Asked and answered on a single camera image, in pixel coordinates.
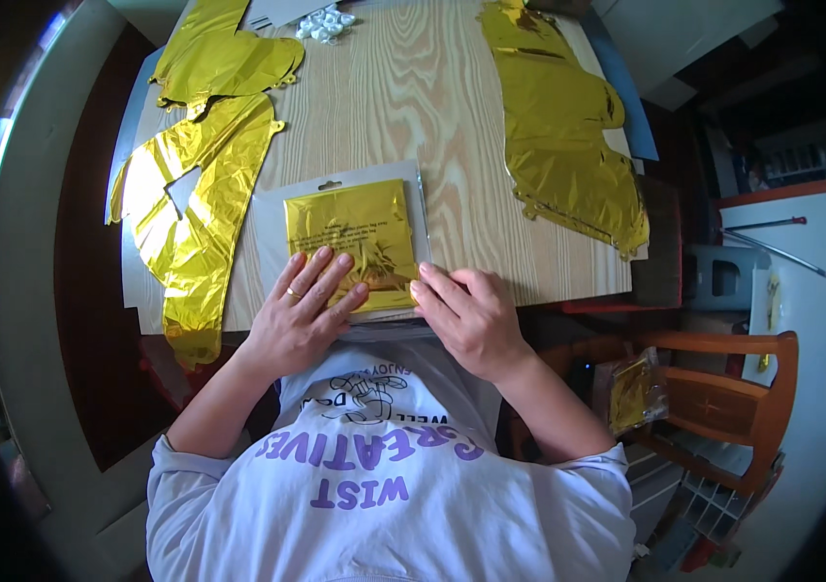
wooden chair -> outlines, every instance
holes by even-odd
[[[768,470],[788,426],[797,383],[797,336],[718,335],[713,333],[651,332],[631,338],[636,349],[649,345],[672,350],[717,354],[774,354],[778,373],[771,388],[733,376],[665,368],[669,416],[667,422],[703,437],[753,447],[753,460],[743,475],[724,471],[645,426],[631,437],[685,469],[743,495],[756,493],[765,484]],[[598,335],[562,345],[540,356],[562,377],[574,357],[601,363],[626,356],[623,339]]]

wrist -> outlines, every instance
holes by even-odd
[[[237,374],[269,386],[280,375],[275,372],[273,364],[267,358],[266,350],[262,346],[250,342],[250,339],[251,336],[249,335],[239,345],[239,348],[235,350],[235,353],[229,359],[229,364],[232,365]]]
[[[536,352],[529,347],[529,344],[523,342],[514,350],[513,355],[506,359],[506,365],[502,366],[493,378],[489,378],[489,381],[501,392],[522,386],[522,380],[532,373],[539,364],[545,365],[536,355]]]

right hand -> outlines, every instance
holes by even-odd
[[[446,275],[423,262],[410,291],[419,304],[417,315],[478,378],[499,384],[536,356],[520,334],[516,308],[497,274],[461,269]]]

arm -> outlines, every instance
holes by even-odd
[[[516,308],[493,273],[449,275],[423,263],[410,289],[417,313],[468,372],[489,381],[553,463],[608,451],[616,440],[520,334]]]
[[[309,263],[302,252],[290,257],[248,339],[167,430],[175,451],[228,456],[248,414],[268,386],[277,378],[308,368],[339,332],[348,329],[345,321],[349,313],[367,300],[367,285],[359,283],[335,306],[324,309],[353,266],[351,257],[343,254],[323,273],[332,255],[330,248],[323,247]],[[288,288],[303,297],[289,294]]]

white t-shirt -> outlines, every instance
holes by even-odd
[[[237,459],[158,440],[151,576],[624,580],[622,445],[551,467],[505,459],[499,404],[437,343],[337,344],[282,380],[273,432]]]

